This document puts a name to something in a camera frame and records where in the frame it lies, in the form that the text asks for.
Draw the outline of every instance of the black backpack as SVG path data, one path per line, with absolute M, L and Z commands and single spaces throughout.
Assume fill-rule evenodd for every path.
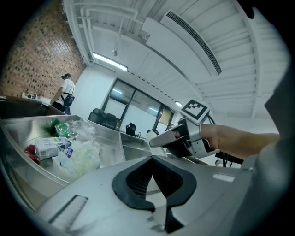
M 64 106 L 65 106 L 65 107 L 70 107 L 70 105 L 72 105 L 72 103 L 73 103 L 73 101 L 74 101 L 74 99 L 75 99 L 75 97 L 73 96 L 73 92 L 72 92 L 72 94 L 64 93 L 64 92 L 63 92 L 63 94 L 68 94 L 66 98 L 64 98 L 64 97 L 61 95 L 61 99 L 64 101 Z

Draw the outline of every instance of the ceiling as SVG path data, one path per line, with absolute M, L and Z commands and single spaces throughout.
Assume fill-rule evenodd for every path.
M 194 99 L 207 104 L 213 114 L 269 118 L 264 104 L 284 74 L 289 52 L 276 29 L 256 9 L 251 20 L 234 0 L 64 0 L 64 7 L 88 65 L 94 62 L 110 68 L 94 59 L 92 52 L 126 65 L 129 70 L 121 79 L 132 79 L 172 108 L 175 101 L 185 104 Z M 147 18 L 159 22 L 168 10 L 203 38 L 219 62 L 220 75 L 205 73 L 200 60 L 175 54 L 172 62 L 150 46 L 153 35 L 142 26 Z M 162 43 L 177 50 L 170 40 Z

